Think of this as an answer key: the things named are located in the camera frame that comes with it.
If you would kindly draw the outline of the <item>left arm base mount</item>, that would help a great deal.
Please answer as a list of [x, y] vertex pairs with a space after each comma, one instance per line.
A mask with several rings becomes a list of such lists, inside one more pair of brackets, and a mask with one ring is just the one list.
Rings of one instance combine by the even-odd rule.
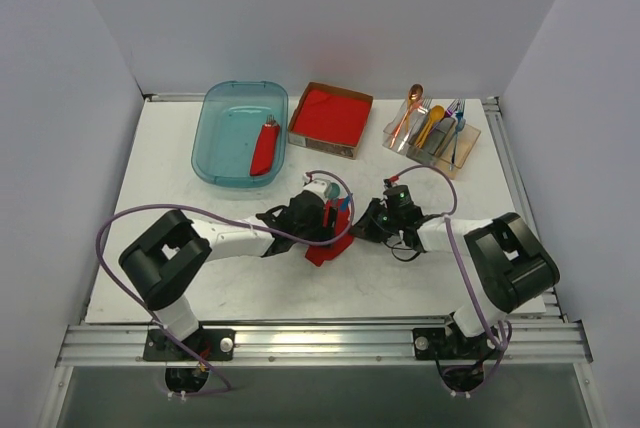
[[[230, 328], [199, 328], [182, 343], [207, 361], [233, 358], [236, 332]], [[186, 361], [191, 356], [160, 328], [147, 332], [142, 358], [151, 362]]]

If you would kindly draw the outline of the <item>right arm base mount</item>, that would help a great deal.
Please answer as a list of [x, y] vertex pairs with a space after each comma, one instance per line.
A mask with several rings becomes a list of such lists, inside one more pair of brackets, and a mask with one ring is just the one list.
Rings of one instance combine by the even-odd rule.
[[498, 350], [485, 333], [466, 337], [453, 322], [412, 330], [414, 357], [422, 361], [479, 361], [496, 359]]

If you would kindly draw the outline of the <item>blue plastic knife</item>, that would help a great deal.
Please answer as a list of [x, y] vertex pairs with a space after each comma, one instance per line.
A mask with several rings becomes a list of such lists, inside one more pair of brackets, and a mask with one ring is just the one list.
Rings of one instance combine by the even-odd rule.
[[340, 213], [351, 213], [352, 196], [346, 195], [344, 198], [338, 201], [337, 209]]

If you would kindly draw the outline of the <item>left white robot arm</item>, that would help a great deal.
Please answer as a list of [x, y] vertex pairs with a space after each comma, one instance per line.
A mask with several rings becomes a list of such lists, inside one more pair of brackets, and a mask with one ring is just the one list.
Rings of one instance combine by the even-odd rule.
[[305, 188], [287, 205], [241, 220], [237, 226], [188, 218], [174, 209], [162, 215], [120, 255], [118, 263], [145, 306], [169, 332], [167, 348], [180, 359], [202, 347], [200, 323], [185, 292], [207, 262], [286, 253], [294, 240], [334, 236], [331, 203], [338, 187]]

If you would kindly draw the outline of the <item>red paper napkin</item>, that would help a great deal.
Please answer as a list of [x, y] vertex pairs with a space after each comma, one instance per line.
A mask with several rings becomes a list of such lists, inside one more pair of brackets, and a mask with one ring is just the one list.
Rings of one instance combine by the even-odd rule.
[[[348, 226], [350, 208], [331, 207], [325, 210], [325, 228], [329, 229], [329, 236], [333, 238], [342, 233]], [[326, 261], [332, 261], [346, 251], [354, 241], [354, 236], [346, 233], [339, 240], [326, 246], [309, 246], [305, 258], [316, 267]]]

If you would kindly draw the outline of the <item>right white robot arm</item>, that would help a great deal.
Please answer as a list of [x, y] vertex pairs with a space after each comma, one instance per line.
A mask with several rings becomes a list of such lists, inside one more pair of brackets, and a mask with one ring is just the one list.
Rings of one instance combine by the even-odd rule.
[[456, 357], [470, 354], [479, 335], [560, 281], [556, 263], [520, 215], [463, 220], [425, 214], [406, 185], [372, 199], [350, 233], [373, 243], [397, 237], [420, 254], [453, 254], [469, 296], [443, 333], [446, 350]]

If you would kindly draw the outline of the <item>teal plastic spoon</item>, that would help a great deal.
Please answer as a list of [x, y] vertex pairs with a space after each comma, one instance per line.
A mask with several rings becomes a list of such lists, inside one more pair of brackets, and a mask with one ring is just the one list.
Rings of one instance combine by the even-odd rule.
[[326, 189], [325, 195], [328, 200], [338, 199], [341, 193], [341, 188], [336, 183], [330, 183]]

